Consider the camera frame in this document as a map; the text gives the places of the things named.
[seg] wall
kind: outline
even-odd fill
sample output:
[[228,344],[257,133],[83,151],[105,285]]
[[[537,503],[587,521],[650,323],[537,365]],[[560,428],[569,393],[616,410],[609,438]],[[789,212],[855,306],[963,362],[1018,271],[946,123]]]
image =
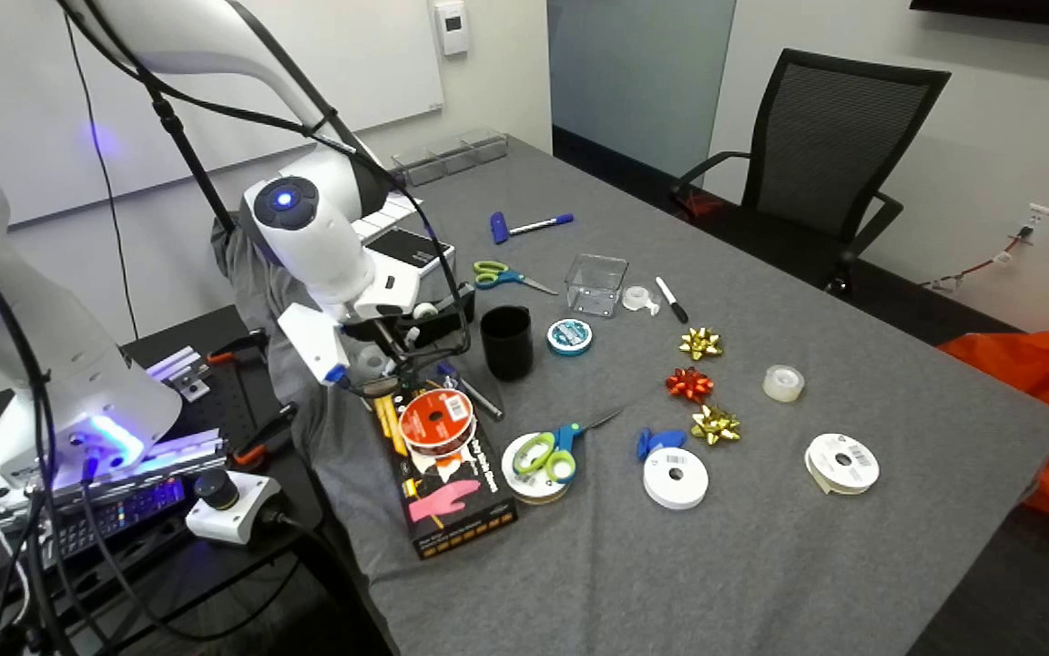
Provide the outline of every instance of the wall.
[[[903,220],[866,258],[912,277],[994,257],[1049,204],[1049,26],[923,16],[909,0],[747,0],[736,12],[714,151],[747,151],[781,46],[950,68],[950,84],[888,186]],[[956,298],[1011,323],[1049,328],[1049,231],[1018,263],[971,277]]]
[[[467,59],[445,62],[445,110],[366,133],[381,157],[413,162],[475,133],[508,133],[552,151],[546,5],[467,5],[467,12],[475,46]],[[224,172],[220,186],[237,202],[248,184],[274,174],[282,165],[286,157]],[[162,333],[229,303],[229,289],[207,252],[211,212],[190,184],[126,198],[122,225],[141,333]],[[122,344],[132,339],[105,207],[30,223],[10,231],[10,246],[38,271],[78,291]]]
[[736,0],[552,0],[554,123],[679,174],[708,157]]

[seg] cup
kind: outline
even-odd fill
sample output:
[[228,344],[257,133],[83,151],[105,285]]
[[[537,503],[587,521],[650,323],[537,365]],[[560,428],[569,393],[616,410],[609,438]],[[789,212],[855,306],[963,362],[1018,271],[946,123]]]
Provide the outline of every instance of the cup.
[[515,384],[532,372],[528,306],[496,306],[483,317],[485,365],[496,378]]

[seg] marker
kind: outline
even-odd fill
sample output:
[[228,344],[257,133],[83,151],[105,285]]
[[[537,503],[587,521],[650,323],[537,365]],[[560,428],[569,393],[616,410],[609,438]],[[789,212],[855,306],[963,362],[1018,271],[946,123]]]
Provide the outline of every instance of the marker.
[[679,317],[679,323],[690,323],[694,317],[679,306],[679,298],[673,298],[673,291],[666,289],[666,280],[655,277],[655,285],[659,285],[659,291],[662,291],[672,314]]

